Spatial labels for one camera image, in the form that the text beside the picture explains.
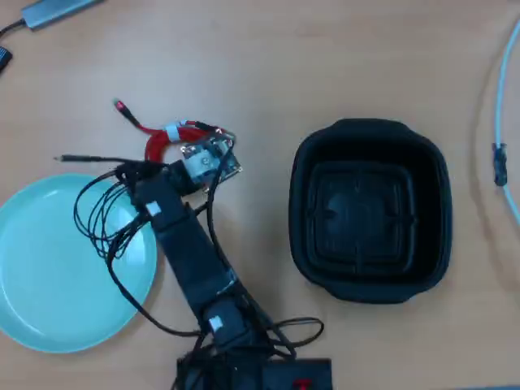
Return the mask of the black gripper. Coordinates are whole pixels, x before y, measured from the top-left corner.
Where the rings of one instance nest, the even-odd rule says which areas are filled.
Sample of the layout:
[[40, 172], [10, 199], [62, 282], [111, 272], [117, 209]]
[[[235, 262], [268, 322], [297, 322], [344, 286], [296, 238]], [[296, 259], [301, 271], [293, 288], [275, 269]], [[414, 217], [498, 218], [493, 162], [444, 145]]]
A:
[[177, 160], [164, 168], [165, 188], [168, 194], [185, 197], [195, 193], [195, 183], [182, 160]]

